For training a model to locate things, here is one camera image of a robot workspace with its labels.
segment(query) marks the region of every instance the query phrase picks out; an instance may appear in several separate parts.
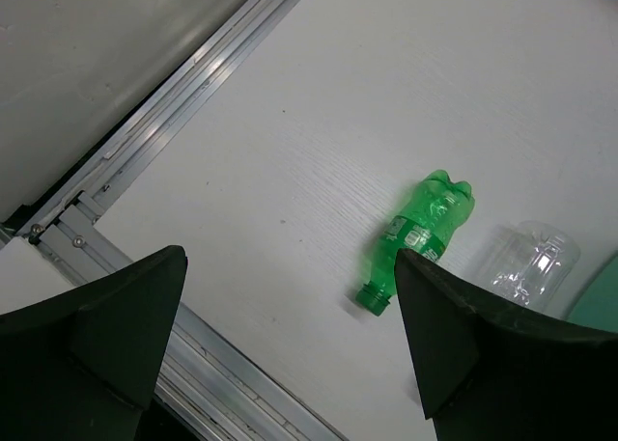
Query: gray wall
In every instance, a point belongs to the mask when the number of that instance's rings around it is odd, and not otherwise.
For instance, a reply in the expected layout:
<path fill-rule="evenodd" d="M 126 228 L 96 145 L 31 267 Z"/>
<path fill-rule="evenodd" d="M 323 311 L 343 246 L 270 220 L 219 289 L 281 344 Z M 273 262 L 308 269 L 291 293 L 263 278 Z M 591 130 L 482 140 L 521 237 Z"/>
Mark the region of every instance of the gray wall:
<path fill-rule="evenodd" d="M 245 0 L 0 0 L 0 220 L 30 204 Z"/>

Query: green plastic bottle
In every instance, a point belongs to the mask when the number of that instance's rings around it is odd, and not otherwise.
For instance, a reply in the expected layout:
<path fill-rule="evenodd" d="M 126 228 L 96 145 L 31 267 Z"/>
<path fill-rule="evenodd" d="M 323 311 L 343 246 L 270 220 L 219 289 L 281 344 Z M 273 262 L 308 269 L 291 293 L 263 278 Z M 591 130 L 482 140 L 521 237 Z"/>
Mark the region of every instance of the green plastic bottle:
<path fill-rule="evenodd" d="M 371 278 L 356 295 L 356 301 L 376 316 L 382 314 L 397 292 L 397 252 L 411 248 L 437 261 L 473 209 L 469 183 L 453 183 L 443 170 L 429 174 L 414 188 L 407 205 L 380 236 L 372 257 Z"/>

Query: bolt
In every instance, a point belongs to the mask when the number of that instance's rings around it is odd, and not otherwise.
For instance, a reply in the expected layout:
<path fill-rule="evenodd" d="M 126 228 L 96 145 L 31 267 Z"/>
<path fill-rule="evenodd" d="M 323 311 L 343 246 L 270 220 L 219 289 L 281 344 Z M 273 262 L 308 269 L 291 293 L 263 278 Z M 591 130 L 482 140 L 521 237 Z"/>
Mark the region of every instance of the bolt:
<path fill-rule="evenodd" d="M 45 228 L 41 224 L 33 224 L 32 227 L 30 228 L 30 231 L 34 235 L 40 235 L 44 232 L 44 230 Z"/>
<path fill-rule="evenodd" d="M 75 248 L 81 248 L 86 244 L 86 240 L 84 240 L 84 237 L 81 235 L 78 235 L 76 238 L 73 239 L 73 246 Z"/>

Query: bottle cap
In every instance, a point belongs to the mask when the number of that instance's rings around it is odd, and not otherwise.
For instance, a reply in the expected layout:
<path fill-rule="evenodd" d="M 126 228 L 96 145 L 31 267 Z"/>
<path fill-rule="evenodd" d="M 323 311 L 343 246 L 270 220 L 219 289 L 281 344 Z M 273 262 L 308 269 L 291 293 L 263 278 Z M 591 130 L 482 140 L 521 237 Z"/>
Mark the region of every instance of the bottle cap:
<path fill-rule="evenodd" d="M 356 302 L 374 316 L 381 315 L 386 306 L 390 304 L 388 296 L 371 282 L 365 284 L 361 291 L 356 294 Z"/>

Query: green label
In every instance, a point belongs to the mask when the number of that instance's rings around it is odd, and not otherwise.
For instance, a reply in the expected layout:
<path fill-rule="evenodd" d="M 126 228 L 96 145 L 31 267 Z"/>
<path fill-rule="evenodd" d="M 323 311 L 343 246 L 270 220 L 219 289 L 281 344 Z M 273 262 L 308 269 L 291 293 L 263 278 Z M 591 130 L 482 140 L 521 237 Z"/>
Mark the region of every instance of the green label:
<path fill-rule="evenodd" d="M 439 260 L 446 250 L 444 244 L 435 235 L 404 216 L 395 217 L 384 230 L 382 238 L 397 241 L 400 245 L 411 248 L 433 262 Z"/>

